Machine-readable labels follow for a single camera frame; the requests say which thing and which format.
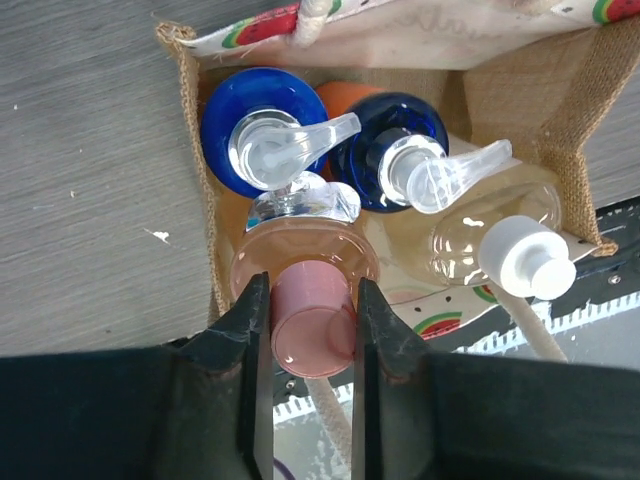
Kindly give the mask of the pink cap bottle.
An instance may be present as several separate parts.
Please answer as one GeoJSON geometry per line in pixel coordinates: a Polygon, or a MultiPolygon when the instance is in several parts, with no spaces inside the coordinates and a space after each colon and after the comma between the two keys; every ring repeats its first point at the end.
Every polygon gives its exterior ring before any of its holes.
{"type": "Polygon", "coordinates": [[[377,254],[357,224],[360,213],[352,187],[303,172],[253,200],[233,247],[231,293],[238,296],[253,275],[268,274],[272,353],[295,376],[330,377],[353,361],[357,287],[379,277],[377,254]]]}

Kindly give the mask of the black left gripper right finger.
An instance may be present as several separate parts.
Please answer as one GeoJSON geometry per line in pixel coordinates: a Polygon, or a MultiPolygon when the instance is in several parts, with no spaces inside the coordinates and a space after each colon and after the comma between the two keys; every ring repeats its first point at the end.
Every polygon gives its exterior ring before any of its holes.
{"type": "Polygon", "coordinates": [[[635,479],[639,375],[435,351],[362,280],[352,475],[635,479]]]}

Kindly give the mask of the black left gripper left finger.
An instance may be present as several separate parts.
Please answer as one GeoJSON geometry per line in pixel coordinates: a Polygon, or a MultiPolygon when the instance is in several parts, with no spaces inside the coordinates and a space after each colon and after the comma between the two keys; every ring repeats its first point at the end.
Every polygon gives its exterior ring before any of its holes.
{"type": "Polygon", "coordinates": [[[5,357],[5,479],[269,479],[269,279],[182,346],[5,357]]]}

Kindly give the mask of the clear bottle white cap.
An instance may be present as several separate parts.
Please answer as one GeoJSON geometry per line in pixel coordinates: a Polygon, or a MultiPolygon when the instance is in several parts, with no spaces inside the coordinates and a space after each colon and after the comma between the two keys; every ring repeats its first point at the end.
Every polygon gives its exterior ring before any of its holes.
{"type": "Polygon", "coordinates": [[[493,282],[515,297],[553,300],[576,279],[562,216],[559,177],[516,163],[440,213],[409,208],[372,218],[392,265],[416,280],[447,287],[493,282]]]}

